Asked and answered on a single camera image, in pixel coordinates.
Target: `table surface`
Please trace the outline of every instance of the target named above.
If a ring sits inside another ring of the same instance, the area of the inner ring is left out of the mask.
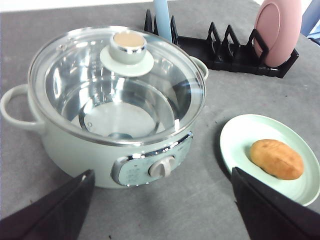
[[[88,26],[143,29],[152,3],[1,14],[1,93],[27,82],[29,64],[52,38]],[[245,44],[259,5],[252,0],[169,2],[182,36],[205,38],[211,21],[223,36],[228,24]],[[209,71],[205,106],[184,163],[170,177],[127,189],[96,187],[79,239],[249,239],[219,149],[224,124],[241,114],[276,119],[296,131],[320,158],[320,48],[300,36],[300,57],[283,79]],[[9,113],[32,120],[26,99]],[[1,217],[71,179],[46,155],[38,135],[1,121]],[[320,198],[309,208],[320,213]]]

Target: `bread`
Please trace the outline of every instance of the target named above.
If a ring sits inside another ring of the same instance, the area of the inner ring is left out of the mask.
[[[304,172],[301,156],[278,140],[256,141],[251,146],[250,157],[253,163],[279,179],[294,180]]]

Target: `mint green plate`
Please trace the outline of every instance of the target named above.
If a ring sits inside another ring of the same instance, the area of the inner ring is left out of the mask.
[[[279,140],[300,154],[304,172],[295,180],[278,179],[250,160],[250,147],[261,139]],[[228,121],[220,135],[220,149],[227,169],[239,167],[288,198],[307,206],[320,193],[320,166],[308,144],[293,130],[272,118],[245,114]]]

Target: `black dish rack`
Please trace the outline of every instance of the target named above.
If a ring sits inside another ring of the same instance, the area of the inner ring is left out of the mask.
[[[299,53],[294,49],[290,58],[282,65],[278,67],[265,65],[263,62],[269,53],[269,49],[256,29],[252,30],[247,44],[241,45],[231,25],[228,25],[222,41],[213,22],[210,24],[206,39],[178,35],[174,16],[171,17],[170,27],[172,43],[183,49],[190,56],[200,59],[212,70],[283,78],[299,57]],[[149,9],[146,11],[144,30],[159,35],[156,16],[152,21]],[[256,39],[262,48],[260,57],[255,52],[253,39]]]

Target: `pot handle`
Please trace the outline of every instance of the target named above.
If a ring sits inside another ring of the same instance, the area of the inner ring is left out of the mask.
[[[3,118],[8,121],[13,126],[28,130],[28,131],[35,131],[37,133],[42,133],[45,129],[45,123],[43,121],[37,120],[37,121],[22,121],[13,118],[7,113],[7,105],[8,103],[16,96],[20,95],[27,95],[28,94],[28,85],[22,84],[19,86],[15,86],[11,88],[9,91],[7,91],[0,101],[0,110]]]
[[[201,69],[202,71],[202,75],[204,80],[207,80],[208,76],[209,76],[209,70],[207,68],[207,66],[198,58],[194,57],[194,56],[190,56],[190,58],[192,59],[192,61]]]

